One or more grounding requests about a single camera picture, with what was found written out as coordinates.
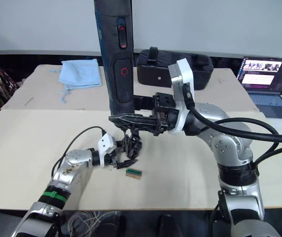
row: black bag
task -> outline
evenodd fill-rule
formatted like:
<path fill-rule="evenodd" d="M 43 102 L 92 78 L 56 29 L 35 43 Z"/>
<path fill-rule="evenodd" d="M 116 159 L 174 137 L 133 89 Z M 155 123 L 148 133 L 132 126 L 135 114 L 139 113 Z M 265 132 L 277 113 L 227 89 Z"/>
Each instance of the black bag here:
<path fill-rule="evenodd" d="M 168 66 L 177 60 L 186 58 L 194 74 L 195 90 L 202 90 L 207 85 L 212 71 L 211 58 L 202 54 L 159 51 L 156 47 L 141 51 L 136 65 L 137 76 L 141 84 L 171 87 Z"/>

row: white wall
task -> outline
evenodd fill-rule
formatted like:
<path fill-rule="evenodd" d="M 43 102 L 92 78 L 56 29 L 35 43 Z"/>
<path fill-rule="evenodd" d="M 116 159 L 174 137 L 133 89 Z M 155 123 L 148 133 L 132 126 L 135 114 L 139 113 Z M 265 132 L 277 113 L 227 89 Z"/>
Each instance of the white wall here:
<path fill-rule="evenodd" d="M 282 57 L 282 0 L 132 0 L 134 51 Z M 100 55 L 93 0 L 0 0 L 0 53 Z"/>

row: robotic arm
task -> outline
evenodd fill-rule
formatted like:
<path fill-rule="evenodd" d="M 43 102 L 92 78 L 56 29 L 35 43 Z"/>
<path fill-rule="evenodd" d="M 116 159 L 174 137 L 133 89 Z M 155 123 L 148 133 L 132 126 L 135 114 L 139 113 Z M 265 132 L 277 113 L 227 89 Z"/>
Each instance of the robotic arm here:
<path fill-rule="evenodd" d="M 115 168 L 128 167 L 136 160 L 119 163 L 116 159 L 117 142 L 108 133 L 98 142 L 98 150 L 72 150 L 54 173 L 43 194 L 15 228 L 11 237 L 61 237 L 60 222 L 66 203 L 77 205 L 89 181 L 93 166 L 112 164 Z"/>
<path fill-rule="evenodd" d="M 134 113 L 131 0 L 94 0 L 94 5 L 111 115 Z M 138 156 L 142 142 L 137 130 L 124 135 L 122 143 L 128 158 Z"/>
<path fill-rule="evenodd" d="M 169 66 L 174 97 L 157 93 L 153 96 L 152 116 L 124 114 L 111 116 L 109 120 L 122 129 L 138 129 L 159 135 L 168 130 L 170 134 L 184 131 L 203 139 L 212 150 L 219 169 L 219 207 L 225 220 L 232 225 L 232 237 L 280 237 L 277 231 L 264 222 L 264 206 L 260 193 L 258 175 L 253 169 L 250 139 L 240 138 L 207 129 L 187 108 L 193 101 L 193 75 L 186 59 Z M 212 104 L 196 103 L 195 109 L 208 120 L 227 119 L 228 115 Z M 250 131 L 241 122 L 223 126 Z"/>

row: black power cable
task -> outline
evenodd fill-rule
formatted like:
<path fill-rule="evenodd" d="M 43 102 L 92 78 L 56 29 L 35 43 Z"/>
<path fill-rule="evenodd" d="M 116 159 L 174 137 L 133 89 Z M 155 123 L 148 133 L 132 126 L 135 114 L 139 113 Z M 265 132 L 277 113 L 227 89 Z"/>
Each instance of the black power cable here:
<path fill-rule="evenodd" d="M 259 140 L 259 141 L 267 141 L 267 142 L 282 142 L 282 135 L 279 134 L 265 134 L 265 133 L 257 133 L 257 132 L 249 132 L 249 131 L 242 131 L 238 129 L 228 128 L 221 125 L 218 125 L 205 117 L 203 117 L 196 109 L 193 104 L 188 105 L 188 109 L 191 113 L 203 124 L 206 126 L 213 128 L 219 132 L 226 133 L 228 135 Z"/>
<path fill-rule="evenodd" d="M 260 121 L 260 120 L 253 119 L 253 118 L 225 118 L 225 119 L 215 121 L 216 124 L 221 124 L 221 123 L 226 123 L 226 122 L 248 122 L 248 123 L 259 125 L 259 126 L 265 128 L 265 129 L 267 129 L 268 131 L 270 131 L 272 134 L 278 134 L 277 130 L 275 130 L 269 124 L 267 124 L 263 121 Z M 206 126 L 203 129 L 201 129 L 201 132 L 204 132 L 204 131 L 208 130 L 209 128 L 210 127 Z M 268 151 L 265 152 L 265 154 L 273 151 L 274 149 L 276 149 L 278 145 L 279 145 L 278 142 L 274 142 L 273 145 L 271 146 L 271 148 L 269 148 Z"/>
<path fill-rule="evenodd" d="M 210 221 L 209 221 L 209 237 L 213 237 L 213 221 L 215 218 L 215 213 L 219 209 L 219 203 L 215 206 L 214 210 L 211 213 Z"/>
<path fill-rule="evenodd" d="M 88 131 L 88 130 L 91 130 L 93 128 L 99 128 L 101 129 L 101 132 L 102 132 L 102 136 L 106 134 L 106 130 L 104 130 L 102 127 L 99 127 L 99 126 L 93 126 L 93 127 L 89 127 L 89 128 L 86 128 L 85 130 L 81 131 L 71 142 L 70 144 L 67 146 L 65 152 L 63 153 L 63 155 L 61 156 L 60 159 L 57 160 L 57 162 L 54 164 L 54 166 L 52 167 L 52 171 L 51 171 L 51 177 L 53 177 L 54 175 L 54 171 L 55 171 L 55 168 L 57 166 L 57 168 L 61 167 L 62 165 L 62 162 L 63 162 L 63 159 L 66 155 L 66 153 L 68 152 L 69 148 L 71 147 L 71 145 L 76 141 L 76 139 L 81 136 L 84 132 Z"/>
<path fill-rule="evenodd" d="M 274 150 L 272 152 L 268 152 L 263 154 L 262 156 L 260 156 L 255 162 L 254 162 L 254 168 L 257 168 L 257 166 L 259 165 L 259 163 L 263 162 L 264 160 L 268 159 L 269 157 L 272 157 L 274 155 L 277 155 L 279 153 L 282 153 L 282 148 L 279 148 L 277 150 Z"/>

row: light blue towel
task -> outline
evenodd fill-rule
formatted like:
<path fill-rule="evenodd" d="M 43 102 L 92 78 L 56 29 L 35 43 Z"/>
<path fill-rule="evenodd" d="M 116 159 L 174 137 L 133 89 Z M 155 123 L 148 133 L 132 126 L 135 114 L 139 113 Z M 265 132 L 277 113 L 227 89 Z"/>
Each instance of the light blue towel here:
<path fill-rule="evenodd" d="M 97 59 L 62 61 L 63 67 L 58 79 L 66 90 L 101 86 Z"/>

